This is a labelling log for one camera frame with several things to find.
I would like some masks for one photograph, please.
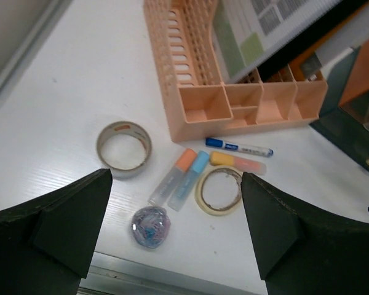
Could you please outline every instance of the orange highlighter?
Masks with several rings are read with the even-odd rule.
[[[258,175],[265,175],[266,173],[266,165],[264,163],[240,157],[234,157],[233,155],[224,154],[222,152],[211,152],[209,162],[213,166],[232,166],[242,172],[249,172]]]
[[[186,149],[176,161],[172,169],[163,178],[149,198],[149,203],[155,206],[162,206],[168,199],[174,188],[177,187],[183,176],[194,162],[197,153],[192,149]]]

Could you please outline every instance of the white wall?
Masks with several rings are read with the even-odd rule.
[[[0,72],[52,0],[0,0]]]

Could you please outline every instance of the white desk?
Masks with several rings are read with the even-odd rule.
[[[181,149],[169,138],[141,5],[141,0],[75,0],[15,88],[0,97],[0,210],[101,168],[98,133],[116,120],[132,120],[149,131],[153,156],[141,175],[114,181],[96,252],[140,263],[139,274],[149,278],[148,267],[155,267],[238,294],[266,294],[243,207],[212,217],[190,196],[179,213],[168,209],[172,229],[156,251],[140,248],[129,235],[130,218],[146,205]],[[264,179],[271,184],[369,222],[369,174],[312,128],[230,140],[275,151],[271,159],[249,156],[267,164]],[[208,150],[202,141],[182,146]]]

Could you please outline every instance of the blue cap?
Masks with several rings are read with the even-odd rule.
[[[206,146],[213,146],[214,148],[222,148],[223,147],[223,141],[222,140],[216,140],[214,138],[207,138],[205,140]]]
[[[208,164],[209,161],[209,154],[204,151],[200,151],[192,163],[190,169],[201,174],[205,169],[205,166]]]

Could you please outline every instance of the ball of paper clips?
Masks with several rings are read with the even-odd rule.
[[[164,242],[170,226],[167,211],[158,206],[138,210],[131,221],[134,239],[138,244],[149,249],[156,249]]]

